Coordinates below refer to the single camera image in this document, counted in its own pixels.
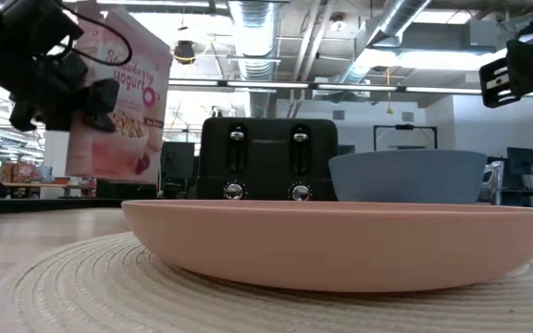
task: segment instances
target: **computer monitor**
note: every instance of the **computer monitor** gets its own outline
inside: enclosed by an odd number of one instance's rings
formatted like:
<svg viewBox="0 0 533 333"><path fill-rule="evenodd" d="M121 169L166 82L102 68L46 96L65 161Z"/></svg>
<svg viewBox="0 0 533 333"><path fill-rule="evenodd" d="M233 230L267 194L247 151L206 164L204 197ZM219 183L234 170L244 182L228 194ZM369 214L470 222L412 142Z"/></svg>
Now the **computer monitor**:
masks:
<svg viewBox="0 0 533 333"><path fill-rule="evenodd" d="M507 157L512 175L533 175L533 149L509 147Z"/></svg>
<svg viewBox="0 0 533 333"><path fill-rule="evenodd" d="M162 179L191 179L194 169L193 142L164 142Z"/></svg>
<svg viewBox="0 0 533 333"><path fill-rule="evenodd" d="M339 155L355 154L355 146L353 144L339 144Z"/></svg>

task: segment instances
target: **chair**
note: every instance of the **chair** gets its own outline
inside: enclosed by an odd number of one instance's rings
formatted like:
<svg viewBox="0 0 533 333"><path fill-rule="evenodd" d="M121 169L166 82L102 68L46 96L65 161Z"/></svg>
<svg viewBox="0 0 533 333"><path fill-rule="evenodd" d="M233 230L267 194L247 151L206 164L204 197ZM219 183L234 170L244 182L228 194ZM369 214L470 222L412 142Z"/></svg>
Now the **chair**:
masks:
<svg viewBox="0 0 533 333"><path fill-rule="evenodd" d="M501 205L504 169L505 163L503 161L495 161L485 166L482 188L478 196L480 203Z"/></svg>

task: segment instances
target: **wooden table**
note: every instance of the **wooden table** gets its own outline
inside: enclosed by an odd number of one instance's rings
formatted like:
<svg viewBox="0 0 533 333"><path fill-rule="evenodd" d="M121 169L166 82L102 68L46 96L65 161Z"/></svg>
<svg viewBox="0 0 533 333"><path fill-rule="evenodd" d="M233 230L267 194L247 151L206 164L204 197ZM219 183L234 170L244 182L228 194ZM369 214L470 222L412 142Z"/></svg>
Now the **wooden table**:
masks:
<svg viewBox="0 0 533 333"><path fill-rule="evenodd" d="M63 196L71 196L71 190L86 190L91 191L94 188L91 186L84 185L69 185L69 184L55 184L55 183L4 183L10 190L13 189L24 189L24 197L30 198L31 189L63 189Z"/></svg>
<svg viewBox="0 0 533 333"><path fill-rule="evenodd" d="M0 277L15 263L57 246L124 231L129 227L118 208L0 214Z"/></svg>

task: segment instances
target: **toaster knob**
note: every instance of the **toaster knob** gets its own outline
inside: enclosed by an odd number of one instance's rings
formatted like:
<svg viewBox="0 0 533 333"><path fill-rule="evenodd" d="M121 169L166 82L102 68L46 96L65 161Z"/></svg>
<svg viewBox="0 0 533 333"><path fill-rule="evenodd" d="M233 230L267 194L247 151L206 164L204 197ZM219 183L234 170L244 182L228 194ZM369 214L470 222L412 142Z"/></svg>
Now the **toaster knob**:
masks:
<svg viewBox="0 0 533 333"><path fill-rule="evenodd" d="M244 188L242 185L232 183L226 187L225 197L228 200L241 200L244 196Z"/></svg>
<svg viewBox="0 0 533 333"><path fill-rule="evenodd" d="M312 192L305 185L297 185L291 190L291 198L294 201L308 201L312 197Z"/></svg>

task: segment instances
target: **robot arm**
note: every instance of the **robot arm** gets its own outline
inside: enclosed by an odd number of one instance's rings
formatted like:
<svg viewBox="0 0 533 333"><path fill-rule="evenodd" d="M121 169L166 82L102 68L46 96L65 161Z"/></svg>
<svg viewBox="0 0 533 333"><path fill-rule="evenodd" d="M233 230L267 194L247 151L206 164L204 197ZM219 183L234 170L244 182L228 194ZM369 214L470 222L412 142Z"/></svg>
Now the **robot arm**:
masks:
<svg viewBox="0 0 533 333"><path fill-rule="evenodd" d="M533 41L507 42L507 56L480 69L482 98L486 107L499 107L533 93Z"/></svg>
<svg viewBox="0 0 533 333"><path fill-rule="evenodd" d="M112 132L107 114L115 107L118 83L83 86L88 68L70 48L83 31L62 9L60 0L17 0L0 11L0 86L15 102L9 120L22 131L35 130L33 120L47 130L68 131L79 111L89 126ZM48 55L67 37L66 51Z"/></svg>

